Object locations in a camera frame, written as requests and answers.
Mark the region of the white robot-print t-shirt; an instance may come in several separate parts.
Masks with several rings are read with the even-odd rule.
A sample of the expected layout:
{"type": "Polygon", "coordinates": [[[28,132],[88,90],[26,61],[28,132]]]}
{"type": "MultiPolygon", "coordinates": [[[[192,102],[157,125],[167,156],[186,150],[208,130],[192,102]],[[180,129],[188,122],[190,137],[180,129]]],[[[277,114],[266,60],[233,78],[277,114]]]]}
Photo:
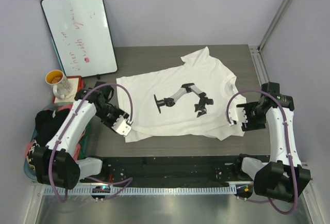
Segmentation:
{"type": "Polygon", "coordinates": [[[226,120],[226,106],[237,93],[236,75],[205,47],[181,57],[183,65],[123,76],[116,83],[119,107],[133,111],[126,142],[152,136],[201,135],[224,140],[243,136],[226,120]]]}

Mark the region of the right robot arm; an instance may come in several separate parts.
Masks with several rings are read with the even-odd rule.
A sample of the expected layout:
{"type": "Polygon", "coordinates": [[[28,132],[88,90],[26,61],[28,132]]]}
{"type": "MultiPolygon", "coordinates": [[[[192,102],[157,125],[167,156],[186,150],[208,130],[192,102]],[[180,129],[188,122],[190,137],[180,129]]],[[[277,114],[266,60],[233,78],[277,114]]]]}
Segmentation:
{"type": "Polygon", "coordinates": [[[269,128],[270,160],[263,163],[256,157],[240,154],[235,167],[253,180],[255,194],[293,203],[311,180],[311,173],[302,167],[295,147],[293,98],[281,94],[278,83],[264,83],[261,90],[259,101],[239,104],[237,108],[245,114],[241,125],[244,132],[269,128]]]}

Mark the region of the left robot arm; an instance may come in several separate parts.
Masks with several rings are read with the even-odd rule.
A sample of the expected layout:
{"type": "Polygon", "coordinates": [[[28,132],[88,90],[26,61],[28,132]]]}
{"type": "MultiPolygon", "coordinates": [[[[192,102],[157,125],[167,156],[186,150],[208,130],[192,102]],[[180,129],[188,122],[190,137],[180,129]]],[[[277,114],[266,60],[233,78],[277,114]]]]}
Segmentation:
{"type": "Polygon", "coordinates": [[[75,96],[73,106],[57,133],[44,147],[37,147],[33,162],[37,181],[73,189],[76,184],[102,171],[103,161],[95,157],[75,160],[74,153],[80,137],[93,117],[114,132],[127,136],[131,130],[128,113],[108,103],[101,90],[81,89],[75,96]]]}

